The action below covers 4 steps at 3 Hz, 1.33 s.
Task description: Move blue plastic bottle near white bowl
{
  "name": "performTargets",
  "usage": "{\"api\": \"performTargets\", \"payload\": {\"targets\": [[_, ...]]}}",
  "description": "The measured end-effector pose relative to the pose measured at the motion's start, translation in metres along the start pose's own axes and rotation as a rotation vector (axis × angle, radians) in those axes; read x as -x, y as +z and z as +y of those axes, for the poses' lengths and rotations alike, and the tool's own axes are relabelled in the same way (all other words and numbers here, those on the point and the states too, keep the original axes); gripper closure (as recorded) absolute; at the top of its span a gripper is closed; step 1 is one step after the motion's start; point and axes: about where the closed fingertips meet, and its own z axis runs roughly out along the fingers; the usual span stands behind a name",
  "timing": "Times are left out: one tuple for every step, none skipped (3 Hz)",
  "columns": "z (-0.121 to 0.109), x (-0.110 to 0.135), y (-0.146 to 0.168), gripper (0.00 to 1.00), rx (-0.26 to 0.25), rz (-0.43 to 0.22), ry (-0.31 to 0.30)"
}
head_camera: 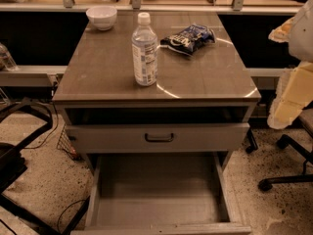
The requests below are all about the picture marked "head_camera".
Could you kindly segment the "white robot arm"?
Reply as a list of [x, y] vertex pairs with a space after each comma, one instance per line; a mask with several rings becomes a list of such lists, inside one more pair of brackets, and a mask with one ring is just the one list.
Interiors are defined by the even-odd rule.
[[294, 17], [272, 30], [269, 38], [287, 42], [290, 55], [300, 60], [296, 68], [286, 69], [280, 76], [267, 118], [271, 128], [283, 129], [313, 101], [313, 0], [307, 0]]

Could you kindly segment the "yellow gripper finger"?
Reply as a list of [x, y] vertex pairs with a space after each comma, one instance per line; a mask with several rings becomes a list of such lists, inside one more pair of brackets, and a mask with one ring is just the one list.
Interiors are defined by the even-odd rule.
[[294, 18], [290, 18], [280, 26], [273, 29], [268, 38], [274, 42], [284, 43], [290, 41], [290, 32]]
[[313, 101], [313, 64], [301, 62], [294, 69], [284, 69], [276, 88], [267, 123], [284, 129]]

